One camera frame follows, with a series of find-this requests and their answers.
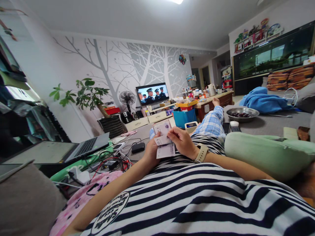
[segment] foot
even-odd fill
[[[212,103],[214,106],[219,106],[220,105],[220,100],[218,98],[213,98]]]

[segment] blue blanket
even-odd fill
[[[293,106],[287,103],[286,99],[277,95],[268,95],[267,88],[257,87],[243,97],[240,106],[246,106],[264,114],[293,109]]]

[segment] plaid pajama pants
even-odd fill
[[[202,123],[195,130],[194,134],[203,134],[216,137],[220,144],[224,147],[226,135],[222,127],[223,123],[223,108],[216,106],[213,111],[210,111],[202,120]],[[153,129],[150,130],[150,139],[154,137]]]

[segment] aquarium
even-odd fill
[[[298,66],[312,51],[314,22],[234,56],[235,80]]]

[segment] orange patterned pillow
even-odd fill
[[[288,78],[288,87],[301,89],[308,85],[314,77],[314,65],[307,65],[291,71]]]
[[[267,88],[271,91],[287,90],[287,80],[291,70],[270,72]]]

